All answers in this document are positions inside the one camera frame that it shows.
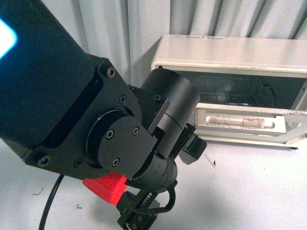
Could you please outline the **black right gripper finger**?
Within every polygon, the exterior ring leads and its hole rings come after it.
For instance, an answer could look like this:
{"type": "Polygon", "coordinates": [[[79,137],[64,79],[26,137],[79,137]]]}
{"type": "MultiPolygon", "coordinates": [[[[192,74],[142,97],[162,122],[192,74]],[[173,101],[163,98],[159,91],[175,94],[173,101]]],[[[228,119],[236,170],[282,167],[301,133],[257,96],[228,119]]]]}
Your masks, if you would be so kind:
{"type": "Polygon", "coordinates": [[[201,139],[195,132],[196,128],[187,123],[182,132],[182,147],[180,151],[180,159],[190,165],[196,162],[203,154],[207,147],[207,142],[201,139]]]}

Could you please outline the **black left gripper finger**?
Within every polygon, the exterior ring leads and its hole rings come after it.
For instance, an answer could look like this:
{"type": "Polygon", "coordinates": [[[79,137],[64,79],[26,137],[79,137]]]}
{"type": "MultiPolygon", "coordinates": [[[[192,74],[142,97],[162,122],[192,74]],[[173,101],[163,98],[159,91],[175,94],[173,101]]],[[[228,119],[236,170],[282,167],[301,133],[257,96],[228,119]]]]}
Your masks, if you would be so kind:
{"type": "Polygon", "coordinates": [[[157,214],[138,214],[123,205],[117,205],[120,217],[118,225],[123,230],[149,230],[156,221],[157,214]]]}

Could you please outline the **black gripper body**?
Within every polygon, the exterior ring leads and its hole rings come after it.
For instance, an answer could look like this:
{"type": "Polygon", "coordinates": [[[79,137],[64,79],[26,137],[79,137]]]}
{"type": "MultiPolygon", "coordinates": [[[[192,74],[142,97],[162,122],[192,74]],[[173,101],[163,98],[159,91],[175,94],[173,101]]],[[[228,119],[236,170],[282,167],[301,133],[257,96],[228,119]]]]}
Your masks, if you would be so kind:
{"type": "Polygon", "coordinates": [[[128,182],[128,186],[138,188],[138,194],[124,192],[117,205],[123,205],[138,214],[162,214],[169,212],[175,204],[177,185],[177,165],[173,158],[153,155],[152,162],[143,174],[128,182]],[[164,207],[156,197],[167,191],[169,201],[164,207]]]}

